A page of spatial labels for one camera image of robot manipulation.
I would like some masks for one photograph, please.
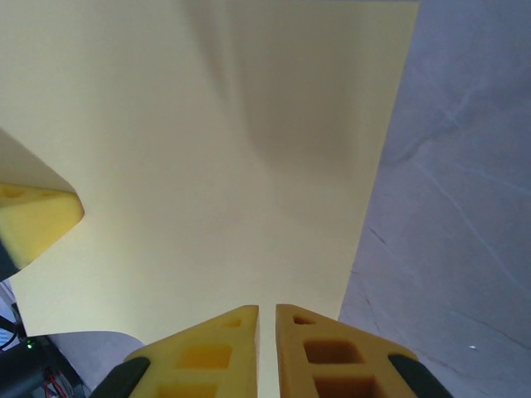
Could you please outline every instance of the yellow foam pad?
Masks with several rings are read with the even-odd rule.
[[[0,239],[19,269],[59,240],[83,215],[74,193],[0,183]]]
[[[289,304],[276,307],[281,398],[415,398],[388,360],[407,348]]]
[[[257,323],[246,305],[133,352],[151,365],[130,398],[256,398]]]

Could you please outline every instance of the concrete floor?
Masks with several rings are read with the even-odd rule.
[[[531,396],[531,2],[426,0],[340,319],[455,397]],[[90,387],[139,342],[55,337]]]

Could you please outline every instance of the paper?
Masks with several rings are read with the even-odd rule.
[[[145,343],[259,304],[278,396],[274,305],[339,313],[417,5],[197,3],[0,6],[0,127],[85,206],[12,285],[29,334]]]

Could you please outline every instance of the yellow paper sheet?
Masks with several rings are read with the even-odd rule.
[[[278,396],[274,304],[338,315],[416,13],[2,2],[0,128],[85,206],[12,278],[27,331],[149,343],[256,303]]]

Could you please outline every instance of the gray floor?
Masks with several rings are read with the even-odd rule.
[[[531,1],[426,0],[341,320],[456,397],[531,396]],[[55,337],[87,384],[139,343]]]

